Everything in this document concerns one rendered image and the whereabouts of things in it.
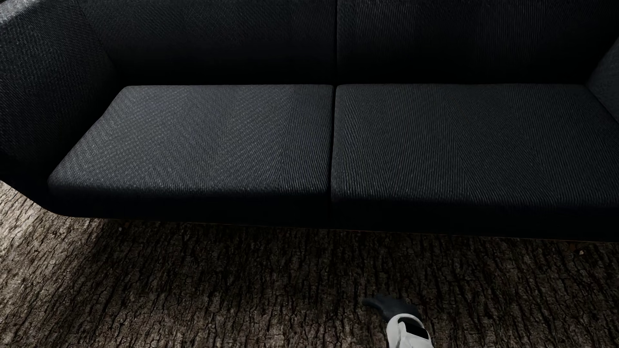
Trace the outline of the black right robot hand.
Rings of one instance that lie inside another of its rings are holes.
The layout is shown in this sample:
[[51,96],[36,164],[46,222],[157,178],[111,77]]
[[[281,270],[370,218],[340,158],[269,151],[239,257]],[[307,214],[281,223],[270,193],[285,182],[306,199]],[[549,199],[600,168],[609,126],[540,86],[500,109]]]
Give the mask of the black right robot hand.
[[378,310],[384,321],[388,322],[394,316],[398,314],[411,314],[422,319],[418,308],[414,304],[409,304],[403,299],[395,298],[393,296],[376,294],[373,297],[363,298],[361,303],[364,306],[368,306]]

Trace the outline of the dark grey sofa seat cushion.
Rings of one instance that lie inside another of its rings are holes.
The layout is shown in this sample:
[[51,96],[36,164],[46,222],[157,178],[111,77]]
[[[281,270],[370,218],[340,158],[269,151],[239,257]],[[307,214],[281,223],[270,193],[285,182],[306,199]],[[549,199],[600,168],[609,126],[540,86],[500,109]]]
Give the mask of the dark grey sofa seat cushion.
[[335,202],[619,207],[619,122],[583,85],[348,84]]
[[321,198],[332,85],[122,89],[48,178],[92,199]]

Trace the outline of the dark grey sofa back cushion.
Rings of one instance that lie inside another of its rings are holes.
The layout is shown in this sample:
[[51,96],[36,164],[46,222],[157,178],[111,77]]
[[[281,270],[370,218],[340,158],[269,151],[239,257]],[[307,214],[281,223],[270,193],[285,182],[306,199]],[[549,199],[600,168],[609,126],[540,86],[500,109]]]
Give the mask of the dark grey sofa back cushion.
[[125,85],[332,84],[336,0],[78,0]]
[[584,83],[619,0],[338,0],[338,83]]

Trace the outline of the dark grey fabric sofa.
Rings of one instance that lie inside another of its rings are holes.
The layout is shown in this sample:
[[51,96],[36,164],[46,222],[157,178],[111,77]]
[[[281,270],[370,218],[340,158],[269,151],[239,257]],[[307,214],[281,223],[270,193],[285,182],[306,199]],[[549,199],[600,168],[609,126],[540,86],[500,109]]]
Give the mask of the dark grey fabric sofa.
[[619,122],[619,37],[584,83],[341,84],[337,82],[336,24],[335,78],[332,84],[320,84],[334,87],[327,195],[280,200],[92,199],[58,196],[50,191],[48,178],[122,89],[143,85],[123,83],[78,0],[0,0],[0,180],[43,208],[69,217],[619,241],[619,207],[551,209],[333,201],[336,91],[348,84],[583,85]]

